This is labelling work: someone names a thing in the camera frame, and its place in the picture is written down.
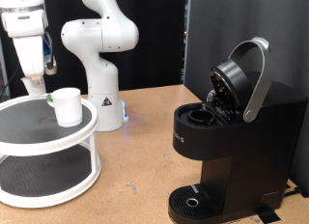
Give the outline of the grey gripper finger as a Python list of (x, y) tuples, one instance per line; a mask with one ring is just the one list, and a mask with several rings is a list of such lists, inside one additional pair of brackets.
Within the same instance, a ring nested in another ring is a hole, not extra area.
[(35, 88), (43, 88), (44, 87), (44, 80), (43, 76), (33, 76), (31, 78), (32, 84)]

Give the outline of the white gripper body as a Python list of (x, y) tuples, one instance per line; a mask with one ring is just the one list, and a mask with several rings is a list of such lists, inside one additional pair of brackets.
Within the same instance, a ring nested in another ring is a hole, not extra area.
[(42, 35), (13, 38), (13, 41), (24, 75), (31, 78), (43, 75)]

